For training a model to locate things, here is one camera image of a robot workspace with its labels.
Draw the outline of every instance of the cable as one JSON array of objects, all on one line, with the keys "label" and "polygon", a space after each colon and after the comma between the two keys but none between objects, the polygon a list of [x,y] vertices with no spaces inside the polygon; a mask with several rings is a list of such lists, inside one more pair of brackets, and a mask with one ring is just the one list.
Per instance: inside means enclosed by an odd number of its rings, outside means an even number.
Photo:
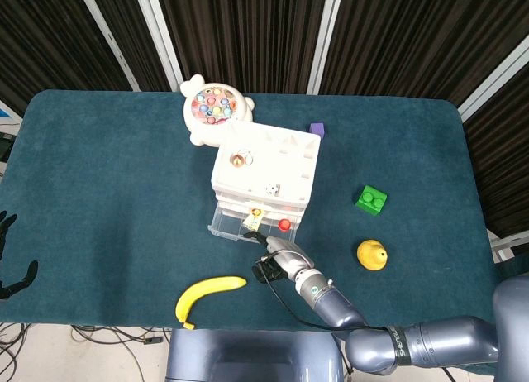
[{"label": "cable", "polygon": [[169,338],[169,337],[167,336],[167,331],[165,331],[165,328],[164,328],[164,337],[165,337],[165,339],[167,340],[167,343],[171,343],[171,338]]},{"label": "cable", "polygon": [[[150,332],[163,333],[165,336],[165,339],[169,341],[169,338],[166,335],[165,328],[162,328],[161,330],[155,330],[154,328],[141,327],[141,329],[144,330],[145,332],[141,333],[138,336],[134,336],[130,334],[129,332],[125,332],[121,328],[118,328],[118,327],[90,327],[90,326],[75,326],[75,325],[72,325],[71,327],[72,329],[70,330],[70,336],[73,341],[76,341],[76,342],[90,341],[92,343],[97,343],[99,345],[123,345],[126,348],[126,350],[131,354],[132,358],[134,359],[134,362],[136,363],[136,367],[138,368],[138,371],[140,372],[140,377],[141,377],[142,382],[145,382],[145,377],[143,375],[140,362],[134,355],[134,352],[132,351],[132,349],[126,343],[127,342],[141,342],[145,344],[145,336]],[[99,331],[112,332],[116,336],[117,341],[101,341],[99,339],[95,339],[93,335],[95,332],[99,332]],[[79,334],[83,338],[83,340],[76,339],[74,337],[74,332],[77,332],[77,334]]]},{"label": "cable", "polygon": [[[9,378],[6,380],[7,382],[12,380],[12,378],[15,376],[15,373],[17,372],[17,356],[21,352],[22,347],[24,346],[24,343],[26,341],[27,330],[29,329],[31,324],[11,323],[5,327],[3,326],[3,323],[0,324],[0,327],[2,327],[2,329],[0,329],[0,334],[8,330],[10,327],[17,326],[17,325],[20,325],[20,331],[15,338],[13,338],[10,341],[0,341],[0,356],[5,353],[11,358],[9,363],[7,363],[7,365],[3,368],[3,370],[0,371],[0,375],[1,375],[4,372],[6,372],[9,369],[9,367],[12,365],[12,371],[11,371],[11,374],[9,375]],[[12,348],[18,342],[20,342],[20,345],[17,348],[17,350],[16,351],[12,350]]]},{"label": "cable", "polygon": [[255,262],[257,264],[257,267],[259,268],[259,271],[264,277],[264,281],[266,281],[266,284],[269,286],[269,288],[272,290],[272,293],[274,293],[274,296],[276,299],[283,305],[285,309],[287,309],[287,312],[290,313],[290,315],[295,318],[298,322],[301,324],[304,324],[305,326],[312,327],[312,328],[319,328],[320,330],[326,330],[326,331],[354,331],[354,330],[381,330],[381,331],[387,331],[383,327],[371,327],[371,326],[362,326],[362,327],[329,327],[329,326],[323,326],[321,324],[315,324],[313,322],[306,322],[305,320],[298,317],[296,313],[293,312],[293,310],[283,301],[283,299],[279,296],[277,291],[275,290],[274,286],[269,282],[268,277],[266,277],[266,273],[263,270],[263,266],[261,265],[261,262],[257,261]]},{"label": "cable", "polygon": [[334,341],[334,343],[336,343],[336,347],[340,352],[341,359],[344,361],[344,365],[346,366],[347,376],[350,377],[353,374],[353,366],[347,362],[346,355],[344,355],[344,352],[341,349],[341,344],[338,342],[337,338],[334,335],[332,336],[332,340]]},{"label": "cable", "polygon": [[445,371],[445,374],[448,377],[448,379],[450,380],[450,382],[455,382],[454,377],[452,376],[452,374],[448,371],[448,369],[446,367],[441,367],[441,369],[443,371]]},{"label": "cable", "polygon": [[117,332],[115,331],[112,331],[112,332],[114,332],[114,335],[116,335],[117,339],[123,344],[126,351],[128,351],[131,354],[132,358],[134,359],[134,362],[136,363],[136,367],[138,367],[138,371],[140,371],[141,382],[145,382],[145,378],[143,377],[143,371],[141,370],[140,363],[138,362],[138,359],[136,358],[136,356],[134,356],[134,353],[132,352],[131,348],[127,346],[124,341],[122,341],[121,337],[117,334]]}]

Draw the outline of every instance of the white pole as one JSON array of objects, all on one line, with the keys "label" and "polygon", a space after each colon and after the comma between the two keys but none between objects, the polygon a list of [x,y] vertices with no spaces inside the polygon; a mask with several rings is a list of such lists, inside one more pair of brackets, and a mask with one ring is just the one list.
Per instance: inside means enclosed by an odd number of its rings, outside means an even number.
[{"label": "white pole", "polygon": [[169,86],[172,91],[179,91],[179,85],[183,82],[182,71],[174,52],[173,42],[164,19],[160,0],[138,0],[138,3],[164,67]]},{"label": "white pole", "polygon": [[307,94],[317,95],[322,85],[323,70],[331,44],[332,32],[336,23],[336,16],[341,0],[325,0],[323,5],[322,21],[317,34],[316,49],[312,58],[311,73],[308,79]]},{"label": "white pole", "polygon": [[458,108],[461,120],[466,122],[506,82],[529,62],[529,35],[509,54],[505,60],[475,89]]},{"label": "white pole", "polygon": [[126,62],[122,51],[119,49],[119,46],[114,40],[114,36],[110,31],[110,28],[108,27],[105,18],[102,16],[101,10],[99,10],[98,4],[95,0],[84,0],[84,4],[86,4],[86,7],[88,7],[88,10],[92,14],[93,19],[98,24],[99,30],[102,32],[103,36],[105,36],[105,39],[107,40],[107,43],[110,46],[110,49],[112,50],[112,53],[116,57],[119,66],[121,66],[123,73],[126,76],[126,79],[132,87],[132,90],[141,91],[140,86],[138,85],[138,82],[136,81],[136,78],[134,77],[134,74],[131,71],[131,68],[129,68],[129,65]]}]

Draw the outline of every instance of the small die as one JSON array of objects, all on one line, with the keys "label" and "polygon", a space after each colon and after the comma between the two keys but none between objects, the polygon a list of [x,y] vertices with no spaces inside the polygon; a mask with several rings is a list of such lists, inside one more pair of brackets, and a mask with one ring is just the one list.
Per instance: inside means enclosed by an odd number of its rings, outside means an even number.
[{"label": "small die", "polygon": [[279,184],[268,184],[265,189],[267,194],[277,196],[279,192]]}]

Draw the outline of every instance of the white floor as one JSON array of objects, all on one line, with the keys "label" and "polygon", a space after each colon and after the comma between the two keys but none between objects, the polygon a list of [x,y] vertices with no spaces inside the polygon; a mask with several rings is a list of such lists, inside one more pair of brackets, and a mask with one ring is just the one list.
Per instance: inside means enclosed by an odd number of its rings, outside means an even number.
[{"label": "white floor", "polygon": [[[140,328],[124,328],[130,334],[140,335]],[[123,345],[104,346],[91,342],[72,340],[70,326],[37,324],[30,328],[27,340],[17,358],[15,381],[40,382],[141,382],[140,372],[131,354]],[[108,331],[93,336],[104,341],[116,340]],[[136,355],[146,382],[163,382],[167,365],[167,342],[143,345],[128,344]],[[7,356],[0,356],[0,370],[8,363]],[[450,369],[457,382],[492,382],[493,377],[469,374]],[[7,380],[11,371],[0,376]],[[442,370],[423,370],[401,367],[390,376],[375,376],[355,372],[354,382],[450,382]]]}]

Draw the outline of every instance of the black curtain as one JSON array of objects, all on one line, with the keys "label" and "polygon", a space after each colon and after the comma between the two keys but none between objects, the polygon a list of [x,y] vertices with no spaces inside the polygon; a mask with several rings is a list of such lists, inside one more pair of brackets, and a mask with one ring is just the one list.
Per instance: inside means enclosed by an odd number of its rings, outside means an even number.
[{"label": "black curtain", "polygon": [[306,93],[325,0],[160,0],[183,76]]},{"label": "black curtain", "polygon": [[321,93],[460,105],[529,33],[529,0],[341,0]]},{"label": "black curtain", "polygon": [[529,65],[464,127],[488,229],[500,237],[529,230]]},{"label": "black curtain", "polygon": [[2,0],[0,99],[22,115],[47,88],[130,90],[83,0]]},{"label": "black curtain", "polygon": [[95,0],[141,91],[171,91],[138,0]]}]

